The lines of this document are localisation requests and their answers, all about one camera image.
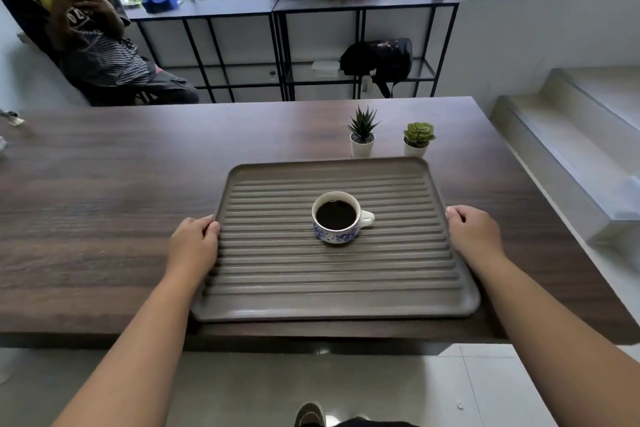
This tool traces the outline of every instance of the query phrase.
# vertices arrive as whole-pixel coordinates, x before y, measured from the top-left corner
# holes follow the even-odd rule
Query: blue hat
[[[157,14],[177,9],[178,0],[142,0],[142,6],[149,14]]]

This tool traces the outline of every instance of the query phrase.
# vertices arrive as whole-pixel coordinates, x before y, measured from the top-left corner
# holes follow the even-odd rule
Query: gray ribbed tray
[[[311,206],[331,190],[376,215],[345,245],[312,228]],[[199,321],[467,316],[480,303],[419,158],[240,165],[216,219],[218,262],[192,306]]]

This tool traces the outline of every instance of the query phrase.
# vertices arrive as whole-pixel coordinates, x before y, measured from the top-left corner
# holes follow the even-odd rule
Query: coffee
[[[344,230],[356,221],[356,210],[345,201],[329,201],[318,208],[316,220],[327,230]]]

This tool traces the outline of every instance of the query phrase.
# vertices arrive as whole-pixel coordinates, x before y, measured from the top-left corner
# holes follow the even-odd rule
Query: black bag
[[[340,58],[340,69],[347,76],[371,76],[385,98],[391,98],[387,83],[394,86],[411,72],[413,49],[411,39],[357,42]]]

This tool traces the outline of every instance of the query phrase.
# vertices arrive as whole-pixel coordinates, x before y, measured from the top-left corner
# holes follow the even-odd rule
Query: floor
[[[577,239],[640,321],[640,274]],[[640,344],[622,349],[640,362]],[[50,425],[103,355],[0,348],[0,425]],[[307,401],[322,404],[329,426],[358,414],[424,427],[556,425],[506,344],[452,344],[432,357],[184,353],[167,425],[281,427]]]

